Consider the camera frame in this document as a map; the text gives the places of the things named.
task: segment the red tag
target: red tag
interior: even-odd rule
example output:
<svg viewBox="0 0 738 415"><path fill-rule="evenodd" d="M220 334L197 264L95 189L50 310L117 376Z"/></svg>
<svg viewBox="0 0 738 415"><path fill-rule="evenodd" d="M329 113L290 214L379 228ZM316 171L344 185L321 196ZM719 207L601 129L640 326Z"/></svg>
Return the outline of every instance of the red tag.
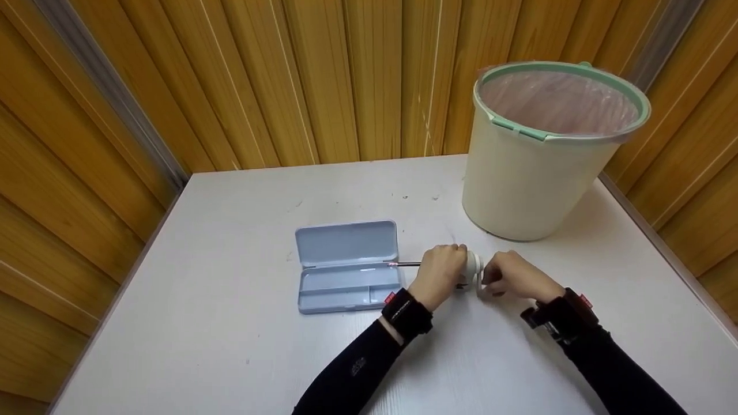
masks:
<svg viewBox="0 0 738 415"><path fill-rule="evenodd" d="M592 303L587 299L587 297L584 296L584 294L579 294L579 298L581 298L582 301L587 304L587 307L592 308Z"/></svg>

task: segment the metal strip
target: metal strip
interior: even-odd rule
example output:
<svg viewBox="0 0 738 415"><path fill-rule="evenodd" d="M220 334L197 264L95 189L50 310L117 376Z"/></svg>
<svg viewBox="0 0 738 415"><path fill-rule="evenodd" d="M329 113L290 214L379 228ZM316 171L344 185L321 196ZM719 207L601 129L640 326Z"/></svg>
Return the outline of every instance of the metal strip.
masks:
<svg viewBox="0 0 738 415"><path fill-rule="evenodd" d="M669 264L674 272L679 275L684 284L692 291L695 297L705 306L707 311L712 315L713 319L723 328L726 335L733 341L733 344L738 347L738 326L736 326L732 319L723 311L712 296L707 292L705 287L692 275L691 272L682 264L682 261L672 252L671 248L666 245L666 242L656 233L646 219L635 209L630 203L630 200L625 197L623 192L618 189L618 186L610 180L610 178L603 172L600 173L599 179L602 184L607 188L610 194L613 195L615 200L618 201L620 206L625 210L625 213L630 216L634 223L641 229L646 238L651 241L651 244L661 254L663 259Z"/></svg>
<svg viewBox="0 0 738 415"><path fill-rule="evenodd" d="M188 180L187 173L179 165L69 0L33 0L33 2L72 51L128 130L167 177L175 192L182 192Z"/></svg>
<svg viewBox="0 0 738 415"><path fill-rule="evenodd" d="M100 321L100 323L97 325L97 328L95 329L94 333L92 333L92 336L90 336L90 339L85 345L85 348L82 350L82 353L80 353L80 356L77 358L75 365L72 367L71 370L69 370L69 373L66 375L66 379L64 379L64 382L61 384L59 391L56 393L56 397L54 397L54 400L51 401L51 404L49 404L49 408L46 412L47 414L51 414L54 412L56 405L59 403L59 400L64 395L64 391L66 390L67 385L72 380L72 377L75 375L75 372L77 371L79 366L82 364L82 360L84 360L84 357L87 355L89 350L92 349L92 346L97 341L97 338L100 336L100 333L102 333L103 330L105 329L105 326L108 324L108 320L110 320L110 317L113 315L113 312L115 311L115 308L118 306L120 299L123 298L123 294L125 293L125 290L128 288L128 285L131 284L131 281L133 281L134 275L136 275L136 272L138 272L138 269L141 267L141 263L143 262L144 258L146 258L146 254L148 254L148 251L151 249L151 246L154 245L154 242L156 241L156 237L159 235L159 232L161 232L162 228L164 227L164 223L169 218L169 215L172 213L172 210L174 210L174 207L177 201L179 200L180 195L181 194L178 193L176 196L174 196L174 200L171 202L171 204L169 205L169 208L164 213L162 220L159 221L159 224L156 226L156 229L151 234L151 237L148 239L146 246L143 247L143 250L138 255L138 258L136 258L136 262L134 262L134 265L131 267L131 270L128 271L128 274L125 276L125 280L123 280L123 284L120 285L118 292L115 293L115 298L113 298L113 301L110 303L110 306L108 306L108 309L105 311L105 316Z"/></svg>
<svg viewBox="0 0 738 415"><path fill-rule="evenodd" d="M627 80L646 92L669 60L704 0L670 0Z"/></svg>

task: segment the hand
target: hand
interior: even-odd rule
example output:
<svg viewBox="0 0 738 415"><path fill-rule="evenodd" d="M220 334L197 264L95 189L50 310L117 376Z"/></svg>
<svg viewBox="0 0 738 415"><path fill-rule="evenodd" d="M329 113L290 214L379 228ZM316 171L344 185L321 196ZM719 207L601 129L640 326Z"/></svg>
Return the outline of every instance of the hand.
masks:
<svg viewBox="0 0 738 415"><path fill-rule="evenodd" d="M466 245L436 245L425 251L418 276L407 291L433 312L453 292L466 267Z"/></svg>
<svg viewBox="0 0 738 415"><path fill-rule="evenodd" d="M495 297L509 291L521 298L550 303L564 295L564 287L515 251L495 253L484 267L482 284L488 284L484 290Z"/></svg>

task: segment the blue pencil case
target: blue pencil case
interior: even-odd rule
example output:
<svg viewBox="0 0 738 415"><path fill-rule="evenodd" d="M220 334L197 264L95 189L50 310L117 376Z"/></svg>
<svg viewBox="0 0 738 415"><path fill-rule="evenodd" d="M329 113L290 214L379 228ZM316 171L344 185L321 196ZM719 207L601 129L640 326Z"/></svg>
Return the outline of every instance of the blue pencil case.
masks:
<svg viewBox="0 0 738 415"><path fill-rule="evenodd" d="M391 220L301 227L294 233L303 271L302 314L381 309L401 288L397 224Z"/></svg>

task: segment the plastic bag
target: plastic bag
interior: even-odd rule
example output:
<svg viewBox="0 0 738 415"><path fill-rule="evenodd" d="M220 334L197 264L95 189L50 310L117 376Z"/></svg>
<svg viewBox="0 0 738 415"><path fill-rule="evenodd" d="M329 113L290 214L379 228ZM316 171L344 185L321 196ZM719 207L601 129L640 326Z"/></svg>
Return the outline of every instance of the plastic bag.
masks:
<svg viewBox="0 0 738 415"><path fill-rule="evenodd" d="M638 109L622 92L576 74L524 71L487 81L480 77L477 92L493 113L554 134L609 136L638 119Z"/></svg>

